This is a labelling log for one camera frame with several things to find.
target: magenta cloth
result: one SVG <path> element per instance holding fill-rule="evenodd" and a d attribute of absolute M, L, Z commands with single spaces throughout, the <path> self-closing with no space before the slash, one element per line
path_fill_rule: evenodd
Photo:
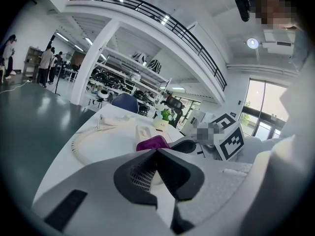
<path fill-rule="evenodd" d="M 154 136 L 148 140 L 138 143 L 136 151 L 151 148 L 170 148 L 166 140 L 162 136 Z"/>

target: black metal railing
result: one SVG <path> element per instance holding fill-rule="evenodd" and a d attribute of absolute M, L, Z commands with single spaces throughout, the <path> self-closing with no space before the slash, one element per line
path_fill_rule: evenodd
<path fill-rule="evenodd" d="M 136 10 L 153 20 L 163 24 L 167 29 L 175 33 L 179 38 L 181 38 L 205 63 L 209 68 L 211 73 L 214 75 L 215 79 L 219 83 L 221 89 L 224 91 L 227 83 L 219 70 L 217 64 L 212 59 L 208 51 L 203 47 L 203 45 L 196 39 L 196 37 L 180 22 L 175 18 L 164 12 L 163 10 L 155 7 L 142 0 L 95 0 L 101 2 L 109 2 Z"/>

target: fluorescent light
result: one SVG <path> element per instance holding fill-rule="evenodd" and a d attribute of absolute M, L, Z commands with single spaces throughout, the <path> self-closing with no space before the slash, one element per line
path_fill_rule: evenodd
<path fill-rule="evenodd" d="M 84 52 L 80 47 L 78 47 L 77 45 L 74 45 L 76 48 L 78 48 L 80 51 Z"/>
<path fill-rule="evenodd" d="M 161 22 L 161 24 L 162 25 L 165 25 L 165 23 L 167 22 L 167 20 L 169 19 L 169 16 L 165 16 L 164 18 L 163 18 L 163 21 Z"/>
<path fill-rule="evenodd" d="M 90 45 L 93 45 L 93 42 L 88 37 L 86 37 L 85 39 L 88 41 Z"/>
<path fill-rule="evenodd" d="M 259 43 L 258 43 L 257 39 L 249 38 L 247 40 L 247 45 L 248 45 L 249 48 L 257 49 L 258 46 L 259 46 Z"/>
<path fill-rule="evenodd" d="M 185 88 L 173 88 L 174 90 L 185 90 Z"/>
<path fill-rule="evenodd" d="M 67 40 L 64 36 L 62 36 L 59 32 L 56 32 L 56 34 L 57 34 L 59 37 L 62 37 L 65 41 L 69 41 L 69 40 Z"/>

